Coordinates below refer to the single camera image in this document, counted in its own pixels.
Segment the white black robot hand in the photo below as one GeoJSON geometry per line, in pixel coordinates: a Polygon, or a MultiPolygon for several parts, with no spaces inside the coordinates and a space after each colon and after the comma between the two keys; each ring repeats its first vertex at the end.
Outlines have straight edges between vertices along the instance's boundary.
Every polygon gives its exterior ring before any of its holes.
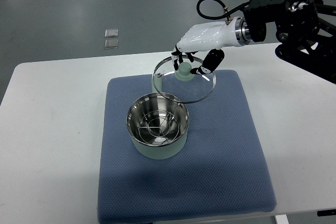
{"type": "Polygon", "coordinates": [[[243,17],[234,17],[230,22],[210,22],[192,26],[175,45],[171,53],[174,69],[183,63],[183,55],[190,62],[194,54],[207,51],[201,66],[190,70],[191,74],[212,73],[223,61],[223,47],[240,47],[249,44],[251,35],[243,17]]]}

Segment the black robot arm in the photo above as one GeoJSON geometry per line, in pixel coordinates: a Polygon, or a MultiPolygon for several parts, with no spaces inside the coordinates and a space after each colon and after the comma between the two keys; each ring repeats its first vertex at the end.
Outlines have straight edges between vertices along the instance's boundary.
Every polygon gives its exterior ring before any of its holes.
{"type": "Polygon", "coordinates": [[[335,83],[335,25],[318,16],[334,16],[334,6],[323,0],[250,0],[242,12],[252,41],[264,41],[266,24],[275,23],[276,56],[335,83]]]}

